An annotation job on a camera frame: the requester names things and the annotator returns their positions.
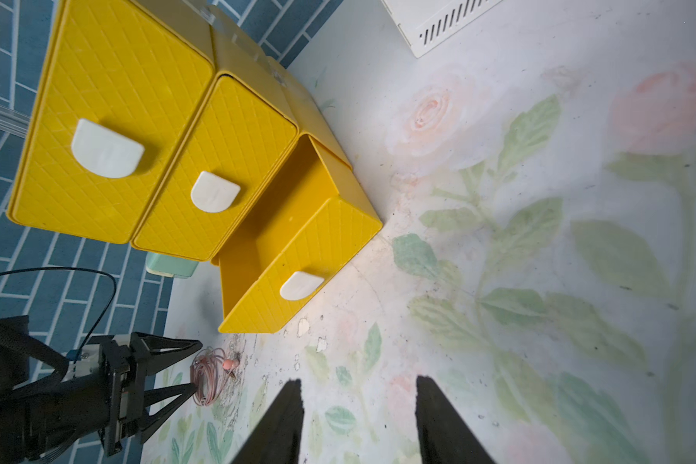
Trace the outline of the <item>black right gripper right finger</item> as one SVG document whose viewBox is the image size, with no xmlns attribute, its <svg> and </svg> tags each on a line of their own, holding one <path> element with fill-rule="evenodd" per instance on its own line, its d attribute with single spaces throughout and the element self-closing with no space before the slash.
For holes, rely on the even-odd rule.
<svg viewBox="0 0 696 464">
<path fill-rule="evenodd" d="M 416 387 L 416 423 L 423 464 L 495 463 L 432 378 L 418 376 Z"/>
</svg>

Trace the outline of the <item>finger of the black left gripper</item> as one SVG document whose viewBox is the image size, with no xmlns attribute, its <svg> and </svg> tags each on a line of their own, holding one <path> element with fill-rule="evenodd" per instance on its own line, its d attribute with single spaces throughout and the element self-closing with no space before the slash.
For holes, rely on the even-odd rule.
<svg viewBox="0 0 696 464">
<path fill-rule="evenodd" d="M 197 391 L 193 383 L 148 390 L 142 396 L 141 415 L 135 437 L 145 444 Z"/>
<path fill-rule="evenodd" d="M 137 371 L 144 377 L 156 375 L 203 348 L 199 340 L 165 338 L 139 332 L 131 334 L 130 342 Z"/>
</svg>

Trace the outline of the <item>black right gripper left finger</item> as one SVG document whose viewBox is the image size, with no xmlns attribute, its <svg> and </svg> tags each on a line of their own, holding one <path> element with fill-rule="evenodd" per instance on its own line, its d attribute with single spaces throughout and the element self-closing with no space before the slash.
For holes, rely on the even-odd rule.
<svg viewBox="0 0 696 464">
<path fill-rule="evenodd" d="M 304 420 L 302 382 L 289 380 L 231 463 L 298 463 Z"/>
</svg>

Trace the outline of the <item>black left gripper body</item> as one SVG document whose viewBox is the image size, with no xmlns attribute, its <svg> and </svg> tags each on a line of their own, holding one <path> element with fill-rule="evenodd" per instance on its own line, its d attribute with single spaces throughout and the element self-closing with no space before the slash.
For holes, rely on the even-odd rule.
<svg viewBox="0 0 696 464">
<path fill-rule="evenodd" d="M 121 440 L 145 443 L 145 341 L 94 338 L 98 363 L 86 375 L 43 388 L 28 402 L 28 455 L 57 457 L 97 431 L 108 456 Z"/>
</svg>

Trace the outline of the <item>yellow plastic drawer cabinet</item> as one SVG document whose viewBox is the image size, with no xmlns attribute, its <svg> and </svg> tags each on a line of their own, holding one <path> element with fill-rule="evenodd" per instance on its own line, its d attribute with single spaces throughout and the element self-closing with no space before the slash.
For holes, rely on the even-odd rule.
<svg viewBox="0 0 696 464">
<path fill-rule="evenodd" d="M 220 269 L 224 334 L 272 334 L 380 230 L 307 89 L 229 17 L 62 1 L 7 210 Z"/>
</svg>

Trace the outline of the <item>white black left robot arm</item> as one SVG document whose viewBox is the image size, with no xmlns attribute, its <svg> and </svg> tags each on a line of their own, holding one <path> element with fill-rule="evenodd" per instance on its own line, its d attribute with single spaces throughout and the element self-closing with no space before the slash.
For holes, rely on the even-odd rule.
<svg viewBox="0 0 696 464">
<path fill-rule="evenodd" d="M 51 463 L 91 434 L 114 456 L 127 439 L 147 442 L 196 391 L 146 381 L 200 351 L 198 340 L 93 336 L 70 359 L 30 336 L 28 322 L 0 319 L 0 463 Z"/>
</svg>

